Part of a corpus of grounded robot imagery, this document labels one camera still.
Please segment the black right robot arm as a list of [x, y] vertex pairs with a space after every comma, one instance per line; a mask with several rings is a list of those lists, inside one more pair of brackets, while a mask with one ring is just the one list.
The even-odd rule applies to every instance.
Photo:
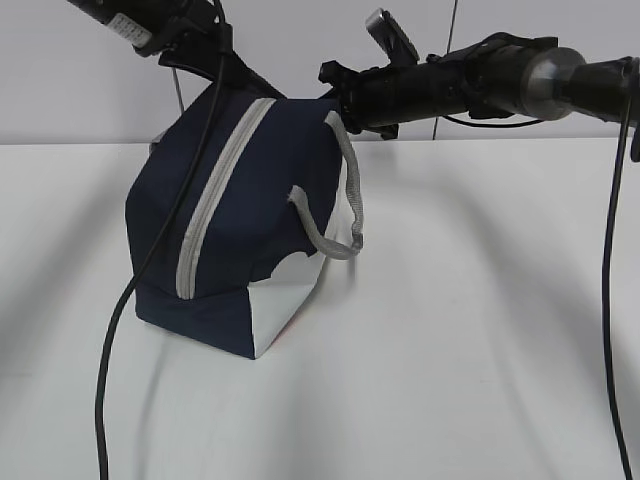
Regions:
[[504, 32], [423, 63], [348, 69], [325, 62], [321, 82], [338, 100], [347, 129], [394, 139], [403, 123], [466, 113], [486, 120], [523, 115], [540, 122], [579, 113], [639, 124], [639, 61], [589, 63], [555, 37]]

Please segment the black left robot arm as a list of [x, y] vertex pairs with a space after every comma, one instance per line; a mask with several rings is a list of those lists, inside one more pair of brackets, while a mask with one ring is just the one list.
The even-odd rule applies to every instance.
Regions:
[[222, 3], [206, 0], [74, 1], [76, 8], [129, 42], [141, 57], [227, 88], [269, 98], [284, 95], [234, 51]]

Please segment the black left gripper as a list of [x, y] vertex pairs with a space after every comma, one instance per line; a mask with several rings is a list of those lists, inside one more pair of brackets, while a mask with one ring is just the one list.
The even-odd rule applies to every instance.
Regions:
[[150, 33], [144, 42], [132, 43], [138, 55], [164, 51], [161, 66], [221, 81], [226, 88], [285, 98], [233, 51], [233, 31], [221, 1], [133, 1], [133, 6], [134, 21]]

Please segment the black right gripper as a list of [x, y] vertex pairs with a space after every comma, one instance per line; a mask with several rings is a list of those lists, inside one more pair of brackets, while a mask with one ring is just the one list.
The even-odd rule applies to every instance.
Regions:
[[318, 79], [330, 86], [323, 97], [338, 101], [350, 133], [368, 131], [394, 140], [401, 124], [430, 117], [430, 90], [422, 65], [357, 72], [332, 60], [321, 65]]

